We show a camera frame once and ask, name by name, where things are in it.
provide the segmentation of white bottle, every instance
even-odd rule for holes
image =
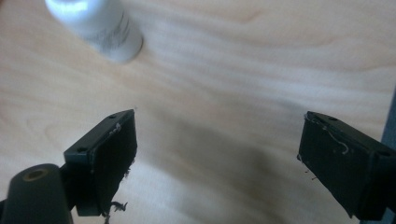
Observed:
[[[113,62],[125,63],[143,38],[120,0],[46,0],[49,12]]]

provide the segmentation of black plastic part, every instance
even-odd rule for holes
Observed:
[[[136,155],[134,111],[102,120],[64,152],[62,169],[69,208],[79,216],[106,216]]]
[[[396,90],[393,94],[393,100],[390,105],[390,110],[388,114],[387,124],[385,125],[384,133],[382,134],[381,143],[396,150]],[[395,207],[396,196],[389,195],[390,203],[393,205],[389,205],[389,207]],[[380,221],[361,221],[361,224],[396,224],[396,216],[392,211],[393,209],[387,209],[382,220]]]
[[[42,164],[15,175],[4,203],[2,224],[73,223],[59,168]]]
[[[396,152],[343,121],[308,112],[298,159],[350,216],[379,220],[389,206]]]
[[[1,223],[1,219],[3,217],[4,205],[6,205],[6,200],[3,200],[0,202],[0,223]]]

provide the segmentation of screw hole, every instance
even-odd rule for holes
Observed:
[[[48,170],[46,169],[37,169],[33,170],[32,172],[27,173],[26,175],[23,176],[23,180],[26,182],[31,182],[35,181],[37,179],[40,179],[47,175],[49,173]]]
[[[85,152],[85,151],[87,151],[87,150],[88,150],[87,147],[79,147],[79,148],[77,149],[77,152],[81,153],[81,152]]]

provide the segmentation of wooden table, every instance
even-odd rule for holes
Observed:
[[[396,3],[124,0],[145,43],[115,64],[42,0],[0,1],[0,192],[105,116],[134,108],[138,153],[111,223],[357,223],[296,160],[307,110],[380,139]],[[103,223],[77,217],[76,223]]]

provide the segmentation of wood grain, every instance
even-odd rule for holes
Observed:
[[[112,223],[357,223],[296,160],[307,110],[380,139],[396,3],[124,0],[145,44],[114,64],[44,1],[0,1],[0,196],[105,116],[136,112]],[[102,223],[77,217],[76,223]]]

